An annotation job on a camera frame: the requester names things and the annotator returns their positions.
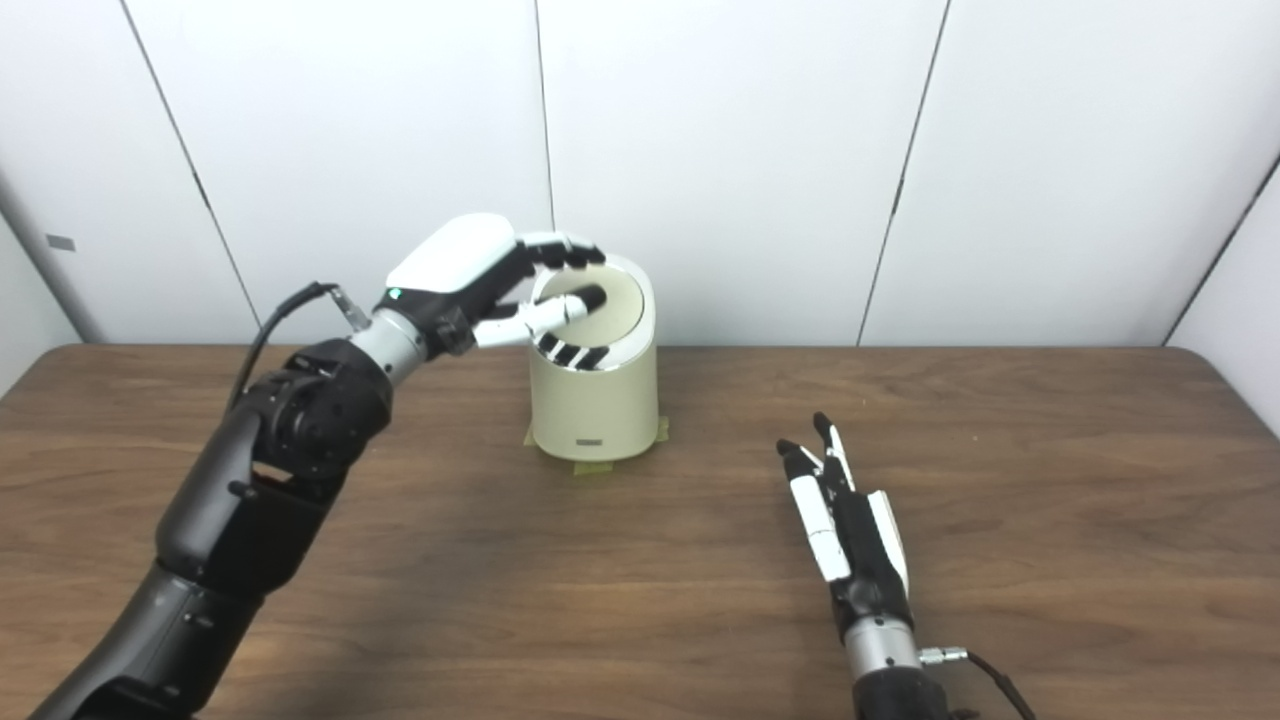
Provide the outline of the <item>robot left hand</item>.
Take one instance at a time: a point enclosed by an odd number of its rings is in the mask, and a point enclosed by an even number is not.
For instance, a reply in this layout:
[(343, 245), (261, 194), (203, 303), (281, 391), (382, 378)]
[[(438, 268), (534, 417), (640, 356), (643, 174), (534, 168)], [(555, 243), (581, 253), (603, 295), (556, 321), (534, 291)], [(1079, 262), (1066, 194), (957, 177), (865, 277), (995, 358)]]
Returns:
[(372, 323), (399, 331), (425, 361), (535, 342), (604, 307), (607, 291), (589, 283), (518, 304), (506, 296), (539, 269), (586, 269), (604, 260), (593, 242), (563, 232), (521, 234), (492, 213), (457, 217), (388, 274)]

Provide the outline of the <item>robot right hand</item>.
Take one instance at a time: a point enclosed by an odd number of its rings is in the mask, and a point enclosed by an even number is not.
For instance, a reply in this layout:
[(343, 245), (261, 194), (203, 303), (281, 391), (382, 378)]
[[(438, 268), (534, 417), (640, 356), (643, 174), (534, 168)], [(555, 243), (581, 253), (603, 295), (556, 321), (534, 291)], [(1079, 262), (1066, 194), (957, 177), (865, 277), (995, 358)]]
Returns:
[(776, 452), (828, 588), (838, 639), (863, 621), (914, 626), (905, 550), (887, 493), (856, 487), (838, 428), (824, 413), (814, 414), (813, 425), (820, 454), (790, 439), (778, 439)]

